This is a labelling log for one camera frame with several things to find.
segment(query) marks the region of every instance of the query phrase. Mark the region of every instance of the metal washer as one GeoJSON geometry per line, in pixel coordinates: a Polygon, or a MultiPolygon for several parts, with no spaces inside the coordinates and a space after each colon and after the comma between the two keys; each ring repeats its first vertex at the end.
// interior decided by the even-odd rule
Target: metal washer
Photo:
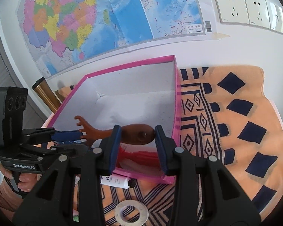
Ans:
{"type": "Polygon", "coordinates": [[[149,218],[149,211],[147,207],[139,201],[125,200],[125,201],[120,202],[116,206],[114,210],[114,216],[115,216],[116,221],[123,226],[142,226],[143,224],[147,222],[149,218]],[[127,221],[122,214],[124,209],[126,209],[127,206],[129,205],[134,206],[135,209],[139,211],[139,219],[135,221],[134,223],[127,221]]]}

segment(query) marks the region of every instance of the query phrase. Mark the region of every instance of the patterned blanket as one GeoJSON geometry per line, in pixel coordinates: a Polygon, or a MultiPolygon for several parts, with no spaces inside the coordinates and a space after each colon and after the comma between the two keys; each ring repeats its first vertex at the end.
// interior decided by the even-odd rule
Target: patterned blanket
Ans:
{"type": "MultiPolygon", "coordinates": [[[[180,75],[180,145],[201,157],[216,155],[265,219],[283,195],[283,127],[263,94],[263,71],[255,66],[203,67],[181,69],[180,75]]],[[[59,90],[64,97],[69,92],[70,87],[59,90]]],[[[198,194],[200,220],[200,185],[198,194]]],[[[165,226],[174,185],[145,180],[138,180],[133,189],[102,185],[102,199],[107,225],[119,225],[114,208],[120,201],[134,199],[149,210],[147,226],[165,226]]],[[[123,215],[130,221],[138,219],[131,206],[123,215]]]]}

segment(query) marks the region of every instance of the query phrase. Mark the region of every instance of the brown figurine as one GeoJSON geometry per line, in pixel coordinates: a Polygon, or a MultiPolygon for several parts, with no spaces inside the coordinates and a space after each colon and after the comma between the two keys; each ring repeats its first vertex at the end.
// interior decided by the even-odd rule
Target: brown figurine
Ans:
{"type": "MultiPolygon", "coordinates": [[[[87,140],[88,146],[92,146],[95,140],[104,139],[111,135],[111,130],[98,130],[91,126],[82,116],[76,116],[78,126],[83,126],[80,132],[86,133],[81,138],[87,140]]],[[[121,142],[125,144],[144,145],[153,141],[155,132],[146,124],[131,124],[122,127],[121,142]]]]}

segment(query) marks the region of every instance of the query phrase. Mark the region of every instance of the tape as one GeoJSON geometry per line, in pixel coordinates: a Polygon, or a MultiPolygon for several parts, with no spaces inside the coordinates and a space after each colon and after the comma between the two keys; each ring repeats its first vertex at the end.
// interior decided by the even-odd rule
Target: tape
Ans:
{"type": "Polygon", "coordinates": [[[116,206],[114,210],[114,216],[116,221],[123,226],[142,226],[147,222],[149,218],[149,212],[143,203],[136,200],[125,200],[116,206]],[[123,216],[124,209],[126,209],[129,205],[135,207],[135,209],[139,211],[139,219],[134,223],[127,221],[123,216]]]}
{"type": "Polygon", "coordinates": [[[226,37],[231,37],[231,36],[227,35],[227,34],[217,33],[217,32],[214,32],[213,35],[212,35],[213,40],[221,40],[221,39],[226,38],[226,37]]]}

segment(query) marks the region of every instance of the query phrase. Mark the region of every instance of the map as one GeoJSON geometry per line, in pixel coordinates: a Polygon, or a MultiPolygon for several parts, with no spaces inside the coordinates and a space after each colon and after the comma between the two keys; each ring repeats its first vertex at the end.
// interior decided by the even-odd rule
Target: map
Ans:
{"type": "Polygon", "coordinates": [[[17,17],[45,78],[120,48],[212,32],[198,0],[21,0],[17,17]]]}

